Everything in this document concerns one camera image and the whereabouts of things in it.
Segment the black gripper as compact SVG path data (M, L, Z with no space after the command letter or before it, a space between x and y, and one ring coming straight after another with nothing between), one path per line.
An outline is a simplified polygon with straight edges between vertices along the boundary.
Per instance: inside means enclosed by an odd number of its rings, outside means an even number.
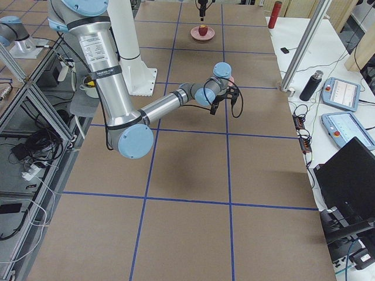
M215 0L195 0L195 5L199 11L199 18L201 21L204 21L206 11L211 7L213 3L215 3Z
M231 111L233 112L233 107L234 107L234 87L228 87L226 92L223 95L218 95L215 97L214 101L212 102L211 108L210 108L210 114L215 115L216 111L219 107L219 104L223 100L230 100L231 104Z

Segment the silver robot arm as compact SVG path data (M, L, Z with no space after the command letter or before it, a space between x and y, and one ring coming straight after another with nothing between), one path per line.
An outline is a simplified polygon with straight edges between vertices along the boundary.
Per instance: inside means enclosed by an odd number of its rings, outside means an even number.
M131 96L152 92L156 70L139 51L129 1L49 1L49 25L74 35L99 89L110 146L124 157L139 159L152 148L149 124L191 100L210 105L223 97L231 67L219 62L203 84L184 83L165 97L135 109Z
M110 17L115 1L49 1L49 25L51 29L67 33L76 26L76 21L103 21ZM11 55L19 59L35 59L41 48L48 43L47 39L33 38L17 16L1 18L1 45L11 49Z

